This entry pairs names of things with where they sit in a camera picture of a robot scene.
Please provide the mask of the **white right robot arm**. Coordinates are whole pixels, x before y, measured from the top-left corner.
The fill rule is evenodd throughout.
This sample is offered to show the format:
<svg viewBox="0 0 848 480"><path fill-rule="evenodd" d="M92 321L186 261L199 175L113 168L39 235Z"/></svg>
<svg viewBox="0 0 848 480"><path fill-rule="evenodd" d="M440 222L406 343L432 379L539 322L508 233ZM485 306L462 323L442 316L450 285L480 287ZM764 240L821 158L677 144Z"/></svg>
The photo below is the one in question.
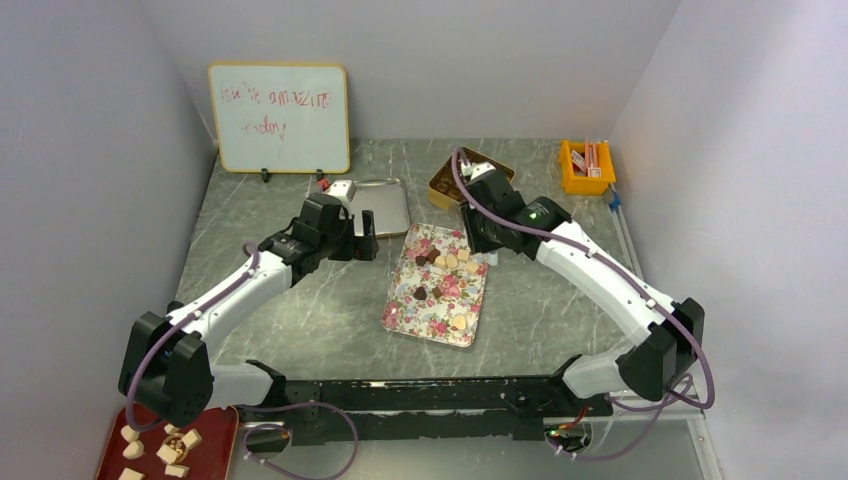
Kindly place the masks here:
<svg viewBox="0 0 848 480"><path fill-rule="evenodd" d="M576 286L614 321L624 344L566 363L549 389L553 408L571 415L589 397L629 390L659 402L696 359L693 343L704 312L693 299L676 302L610 257L559 204L526 202L504 172L489 164L461 169L460 212L471 250L501 248L549 268Z"/></svg>

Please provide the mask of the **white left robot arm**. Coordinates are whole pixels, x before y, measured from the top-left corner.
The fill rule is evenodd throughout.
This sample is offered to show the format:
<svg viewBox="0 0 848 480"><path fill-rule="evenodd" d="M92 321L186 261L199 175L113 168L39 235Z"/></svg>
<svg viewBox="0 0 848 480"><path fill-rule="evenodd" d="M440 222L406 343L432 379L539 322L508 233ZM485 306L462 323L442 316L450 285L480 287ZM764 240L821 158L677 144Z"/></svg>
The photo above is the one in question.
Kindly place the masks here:
<svg viewBox="0 0 848 480"><path fill-rule="evenodd" d="M372 211L356 215L339 195L309 195L286 227L245 243L246 261L207 293L133 323L118 384L128 425L139 432L161 422L184 427L206 410L228 407L262 420L278 417L289 402L283 374L255 360L215 365L212 355L256 310L323 260L372 261L378 250Z"/></svg>

